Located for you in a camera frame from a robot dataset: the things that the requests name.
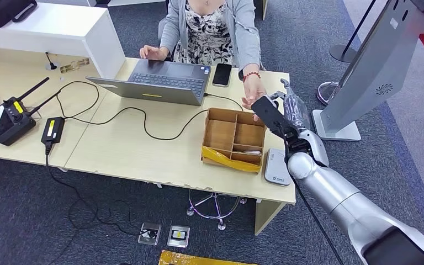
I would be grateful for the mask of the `person's right hand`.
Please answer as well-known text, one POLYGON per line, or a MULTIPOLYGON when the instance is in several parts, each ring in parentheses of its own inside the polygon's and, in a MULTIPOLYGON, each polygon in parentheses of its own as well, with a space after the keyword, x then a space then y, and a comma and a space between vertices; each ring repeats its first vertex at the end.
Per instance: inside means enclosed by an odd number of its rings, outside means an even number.
POLYGON ((162 47, 153 47, 145 45, 139 51, 139 55, 142 59, 164 61, 169 56, 169 49, 162 47))

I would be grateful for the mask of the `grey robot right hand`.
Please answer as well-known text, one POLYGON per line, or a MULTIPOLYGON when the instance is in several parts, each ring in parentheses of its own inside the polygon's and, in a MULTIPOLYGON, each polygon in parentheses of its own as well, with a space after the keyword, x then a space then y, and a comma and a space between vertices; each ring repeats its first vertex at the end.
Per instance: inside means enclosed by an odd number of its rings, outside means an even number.
POLYGON ((281 78, 280 82, 286 90, 286 93, 276 91, 270 95, 271 101, 276 108, 278 108, 278 98, 282 100, 284 116, 291 124, 293 124, 297 130, 311 129, 311 119, 309 117, 309 111, 304 101, 296 95, 290 86, 290 82, 286 79, 281 78))

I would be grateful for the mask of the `person's left hand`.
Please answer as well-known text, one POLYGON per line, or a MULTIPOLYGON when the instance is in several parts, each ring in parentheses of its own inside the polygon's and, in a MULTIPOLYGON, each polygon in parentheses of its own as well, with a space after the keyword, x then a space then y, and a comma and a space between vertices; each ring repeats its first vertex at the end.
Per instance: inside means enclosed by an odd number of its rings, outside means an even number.
POLYGON ((242 106, 251 109, 251 105, 262 96, 267 95, 261 79, 257 75, 249 75, 243 83, 245 96, 242 97, 242 106))

